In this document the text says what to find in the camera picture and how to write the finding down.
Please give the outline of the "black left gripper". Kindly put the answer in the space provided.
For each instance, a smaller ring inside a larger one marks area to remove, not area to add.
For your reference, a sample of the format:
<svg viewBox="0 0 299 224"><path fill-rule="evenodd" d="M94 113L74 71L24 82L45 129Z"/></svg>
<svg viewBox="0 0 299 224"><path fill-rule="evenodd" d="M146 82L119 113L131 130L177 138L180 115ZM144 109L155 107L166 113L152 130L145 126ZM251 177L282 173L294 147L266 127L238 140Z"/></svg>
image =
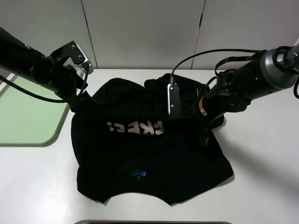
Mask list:
<svg viewBox="0 0 299 224"><path fill-rule="evenodd" d="M35 98L51 103L74 103L82 98L87 87L88 73L81 78L74 67L64 66L65 62L65 59L55 61L49 56L31 67L30 74L34 80L60 97L59 100L39 95Z"/></svg>

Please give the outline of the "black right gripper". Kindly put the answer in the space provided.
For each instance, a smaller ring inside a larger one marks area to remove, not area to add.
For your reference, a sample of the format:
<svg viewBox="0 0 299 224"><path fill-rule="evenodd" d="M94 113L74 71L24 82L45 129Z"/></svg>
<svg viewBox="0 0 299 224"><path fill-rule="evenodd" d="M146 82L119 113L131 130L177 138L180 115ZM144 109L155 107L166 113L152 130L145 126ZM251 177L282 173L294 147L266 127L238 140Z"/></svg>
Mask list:
<svg viewBox="0 0 299 224"><path fill-rule="evenodd" d="M202 147L209 147L213 120L227 112L243 112L250 105L251 100L237 93L234 86L235 70L226 70L220 73L215 86L211 89L206 86L204 95L196 99L193 104L193 114L201 120L211 120L199 124L199 140Z"/></svg>

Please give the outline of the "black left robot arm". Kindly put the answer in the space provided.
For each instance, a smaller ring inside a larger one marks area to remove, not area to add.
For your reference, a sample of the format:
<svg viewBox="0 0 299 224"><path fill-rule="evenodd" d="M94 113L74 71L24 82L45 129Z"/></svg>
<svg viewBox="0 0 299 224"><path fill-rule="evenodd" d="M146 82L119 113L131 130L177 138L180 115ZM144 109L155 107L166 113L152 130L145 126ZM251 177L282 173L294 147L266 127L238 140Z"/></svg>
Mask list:
<svg viewBox="0 0 299 224"><path fill-rule="evenodd" d="M0 67L54 92L60 99L39 96L1 77L9 86L39 100L69 105L81 100L87 77L93 72L91 61L74 41L45 56L3 28L0 30Z"/></svg>

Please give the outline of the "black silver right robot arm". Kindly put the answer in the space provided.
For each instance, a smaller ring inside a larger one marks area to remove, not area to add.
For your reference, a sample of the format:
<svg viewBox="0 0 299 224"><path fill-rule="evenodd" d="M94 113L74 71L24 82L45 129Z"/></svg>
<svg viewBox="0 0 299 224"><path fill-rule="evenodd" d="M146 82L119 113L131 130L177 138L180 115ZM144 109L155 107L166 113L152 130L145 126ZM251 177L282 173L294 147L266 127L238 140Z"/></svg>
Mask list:
<svg viewBox="0 0 299 224"><path fill-rule="evenodd" d="M297 98L299 86L299 47L281 46L263 50L251 57L229 57L216 67L228 62L247 61L238 69L216 73L213 88L205 86L203 94L193 106L199 115L199 141L209 146L213 122L227 112L243 112L252 100L293 88Z"/></svg>

